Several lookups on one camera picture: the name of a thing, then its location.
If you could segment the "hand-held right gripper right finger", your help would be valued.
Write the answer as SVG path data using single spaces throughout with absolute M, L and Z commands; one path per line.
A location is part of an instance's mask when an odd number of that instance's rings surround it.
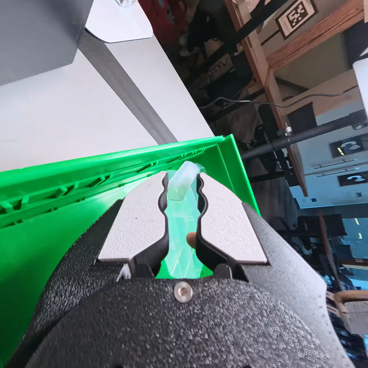
M 234 192 L 205 173 L 197 175 L 196 255 L 214 272 L 220 264 L 231 270 L 243 265 L 268 265 L 268 259 Z

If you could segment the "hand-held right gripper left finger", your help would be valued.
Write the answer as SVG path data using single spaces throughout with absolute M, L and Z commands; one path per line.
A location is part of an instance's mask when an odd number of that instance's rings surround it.
M 120 208 L 97 257 L 103 264 L 127 264 L 134 272 L 146 264 L 158 272 L 168 254 L 168 172 L 141 182 L 121 201 Z

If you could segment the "green plastic bin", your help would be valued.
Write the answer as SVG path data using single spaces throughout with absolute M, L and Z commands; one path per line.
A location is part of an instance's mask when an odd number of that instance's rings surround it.
M 260 214 L 233 135 L 1 171 L 1 367 L 18 348 L 46 282 L 115 201 L 183 162 L 203 166 Z

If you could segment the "black drawer cabinet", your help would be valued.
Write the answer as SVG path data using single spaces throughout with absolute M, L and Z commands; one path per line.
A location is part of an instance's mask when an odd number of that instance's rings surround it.
M 74 61 L 92 0 L 1 0 L 0 85 Z

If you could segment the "grey metal pole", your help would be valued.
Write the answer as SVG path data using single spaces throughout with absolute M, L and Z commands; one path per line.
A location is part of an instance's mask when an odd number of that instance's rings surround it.
M 339 118 L 331 122 L 327 122 L 323 125 L 319 125 L 315 128 L 308 129 L 301 133 L 292 134 L 291 136 L 283 136 L 270 143 L 248 150 L 245 153 L 242 153 L 240 157 L 243 160 L 255 158 L 262 154 L 278 151 L 284 148 L 289 148 L 291 145 L 304 140 L 315 138 L 317 136 L 321 136 L 348 126 L 354 126 L 357 125 L 358 123 L 366 123 L 366 122 L 367 118 L 363 118 L 363 116 L 360 116 L 358 112 L 355 112 L 346 117 Z

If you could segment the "black phone icon sign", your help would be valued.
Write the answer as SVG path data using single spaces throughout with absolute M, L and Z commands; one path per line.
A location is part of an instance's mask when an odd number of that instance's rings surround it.
M 356 154 L 368 150 L 367 135 L 354 136 L 329 144 L 330 153 L 333 158 L 344 155 Z
M 339 186 L 353 186 L 368 183 L 368 171 L 353 172 L 338 176 Z

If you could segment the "wooden shelf rack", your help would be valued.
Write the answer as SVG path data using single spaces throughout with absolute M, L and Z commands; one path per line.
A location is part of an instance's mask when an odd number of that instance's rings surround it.
M 245 25 L 249 25 L 251 20 L 255 20 L 255 18 L 251 17 L 246 1 L 226 0 L 224 2 L 237 31 L 241 30 Z M 279 48 L 279 50 L 275 51 L 269 57 L 266 57 L 264 54 L 264 49 L 261 46 L 256 30 L 253 30 L 237 42 L 243 48 L 251 70 L 254 73 L 257 86 L 264 88 L 267 102 L 282 104 L 281 94 L 274 72 L 295 61 L 315 46 L 347 30 L 348 26 L 352 26 L 358 23 L 358 21 L 363 20 L 365 2 L 361 0 L 345 1 L 341 6 L 336 8 L 336 11 L 315 25 L 308 26 L 309 28 L 305 32 L 290 41 L 286 46 Z M 289 120 L 286 112 L 290 108 L 283 109 L 277 106 L 271 106 L 270 108 L 278 128 L 286 132 L 287 128 L 289 128 Z M 296 148 L 296 144 L 292 144 L 291 148 L 287 148 L 287 152 L 291 158 L 297 185 L 300 186 L 303 195 L 307 197 L 306 180 L 299 149 Z

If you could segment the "black and white marker sign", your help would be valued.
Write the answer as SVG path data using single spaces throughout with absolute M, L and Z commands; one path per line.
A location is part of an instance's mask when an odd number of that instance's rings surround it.
M 276 24 L 283 39 L 288 39 L 303 24 L 318 13 L 312 0 L 293 1 L 276 19 Z

